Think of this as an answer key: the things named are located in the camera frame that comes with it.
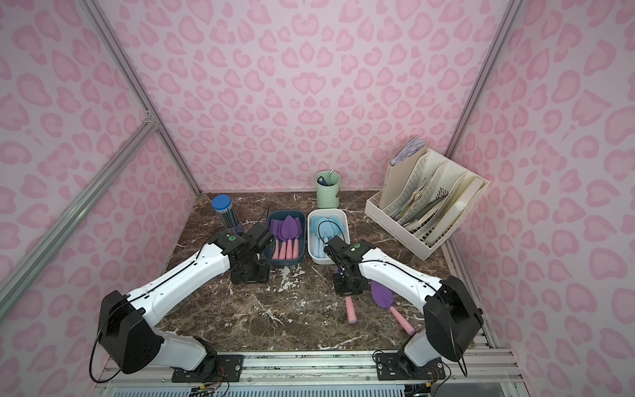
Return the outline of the pointed purple shovel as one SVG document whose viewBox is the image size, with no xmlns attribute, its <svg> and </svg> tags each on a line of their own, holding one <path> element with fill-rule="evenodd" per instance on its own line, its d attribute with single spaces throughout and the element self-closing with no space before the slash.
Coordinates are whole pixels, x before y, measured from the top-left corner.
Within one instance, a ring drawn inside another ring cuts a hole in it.
<svg viewBox="0 0 635 397">
<path fill-rule="evenodd" d="M 336 293 L 340 296 L 343 296 L 345 299 L 347 320 L 349 324 L 356 324 L 357 314 L 356 314 L 355 306 L 353 303 L 352 295 L 345 290 L 342 275 L 340 274 L 339 269 L 337 268 L 335 269 L 333 274 L 333 283 L 334 283 L 334 289 Z"/>
</svg>

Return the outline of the white storage box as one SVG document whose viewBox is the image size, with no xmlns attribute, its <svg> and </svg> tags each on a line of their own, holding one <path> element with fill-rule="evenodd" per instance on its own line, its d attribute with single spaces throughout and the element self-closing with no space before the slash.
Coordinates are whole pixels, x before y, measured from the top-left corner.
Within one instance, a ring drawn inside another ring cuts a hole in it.
<svg viewBox="0 0 635 397">
<path fill-rule="evenodd" d="M 342 238 L 347 244 L 351 242 L 347 215 L 337 208 L 317 209 L 309 214 L 308 222 L 309 256 L 318 265 L 332 265 L 324 248 L 333 237 Z"/>
</svg>

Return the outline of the square purple shovel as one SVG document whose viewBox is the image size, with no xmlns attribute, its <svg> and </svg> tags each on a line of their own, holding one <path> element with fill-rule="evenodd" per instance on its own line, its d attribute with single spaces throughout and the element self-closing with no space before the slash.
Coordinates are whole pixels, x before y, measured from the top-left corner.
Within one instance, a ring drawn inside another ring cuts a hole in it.
<svg viewBox="0 0 635 397">
<path fill-rule="evenodd" d="M 279 249 L 279 259 L 284 261 L 286 259 L 287 242 L 282 242 Z"/>
</svg>

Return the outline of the round purple shovel pink handle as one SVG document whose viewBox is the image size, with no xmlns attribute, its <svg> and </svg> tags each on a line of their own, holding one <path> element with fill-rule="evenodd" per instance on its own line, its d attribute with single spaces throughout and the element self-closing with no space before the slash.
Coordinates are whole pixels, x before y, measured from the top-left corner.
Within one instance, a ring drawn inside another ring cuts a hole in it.
<svg viewBox="0 0 635 397">
<path fill-rule="evenodd" d="M 295 233 L 295 221 L 294 217 L 287 216 L 280 230 L 280 235 L 283 242 L 287 242 L 286 260 L 294 260 L 293 245 L 294 245 L 294 233 Z"/>
</svg>

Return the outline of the blue shovel angled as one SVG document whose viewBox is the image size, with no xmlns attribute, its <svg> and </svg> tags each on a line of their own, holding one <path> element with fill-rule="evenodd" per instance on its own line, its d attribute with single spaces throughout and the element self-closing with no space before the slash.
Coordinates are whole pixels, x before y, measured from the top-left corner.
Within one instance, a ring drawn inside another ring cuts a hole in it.
<svg viewBox="0 0 635 397">
<path fill-rule="evenodd" d="M 321 242 L 325 244 L 334 237 L 344 237 L 342 225 L 335 216 L 318 217 L 316 221 L 316 233 Z"/>
</svg>

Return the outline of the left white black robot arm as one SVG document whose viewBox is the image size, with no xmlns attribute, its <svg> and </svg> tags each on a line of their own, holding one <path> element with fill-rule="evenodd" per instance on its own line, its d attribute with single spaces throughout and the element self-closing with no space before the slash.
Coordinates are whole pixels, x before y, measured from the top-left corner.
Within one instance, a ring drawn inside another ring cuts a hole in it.
<svg viewBox="0 0 635 397">
<path fill-rule="evenodd" d="M 114 291 L 101 303 L 96 341 L 119 371 L 130 375 L 147 367 L 174 369 L 175 381 L 213 381 L 222 371 L 217 353 L 201 337 L 181 337 L 157 324 L 172 309 L 211 279 L 228 273 L 235 285 L 264 284 L 270 264 L 262 256 L 274 241 L 270 230 L 217 233 L 201 248 L 159 278 L 127 294 Z"/>
</svg>

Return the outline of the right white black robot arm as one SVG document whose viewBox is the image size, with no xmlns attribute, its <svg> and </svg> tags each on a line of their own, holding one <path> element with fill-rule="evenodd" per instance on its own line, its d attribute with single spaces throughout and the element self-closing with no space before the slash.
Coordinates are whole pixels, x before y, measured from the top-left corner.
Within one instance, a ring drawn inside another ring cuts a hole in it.
<svg viewBox="0 0 635 397">
<path fill-rule="evenodd" d="M 365 240 L 334 237 L 323 248 L 334 262 L 334 288 L 341 296 L 369 290 L 373 282 L 400 295 L 424 317 L 425 329 L 400 348 L 402 362 L 420 368 L 444 358 L 460 362 L 483 326 L 482 310 L 459 278 L 444 280 L 402 264 Z"/>
</svg>

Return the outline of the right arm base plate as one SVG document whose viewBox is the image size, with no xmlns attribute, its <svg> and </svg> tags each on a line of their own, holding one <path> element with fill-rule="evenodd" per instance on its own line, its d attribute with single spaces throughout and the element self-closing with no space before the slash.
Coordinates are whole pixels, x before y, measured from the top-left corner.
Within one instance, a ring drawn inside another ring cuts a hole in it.
<svg viewBox="0 0 635 397">
<path fill-rule="evenodd" d="M 423 366 L 411 362 L 402 352 L 383 352 L 376 350 L 372 354 L 379 380 L 424 380 L 436 382 L 446 379 L 446 372 L 440 358 L 431 360 Z"/>
</svg>

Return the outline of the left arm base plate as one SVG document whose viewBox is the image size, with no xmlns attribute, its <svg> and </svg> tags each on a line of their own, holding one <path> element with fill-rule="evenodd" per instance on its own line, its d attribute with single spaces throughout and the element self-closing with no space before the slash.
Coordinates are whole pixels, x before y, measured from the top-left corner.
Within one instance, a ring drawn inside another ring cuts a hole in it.
<svg viewBox="0 0 635 397">
<path fill-rule="evenodd" d="M 173 383 L 217 383 L 220 380 L 239 382 L 245 357 L 243 355 L 220 354 L 208 355 L 201 364 L 192 371 L 175 368 L 171 381 Z"/>
</svg>

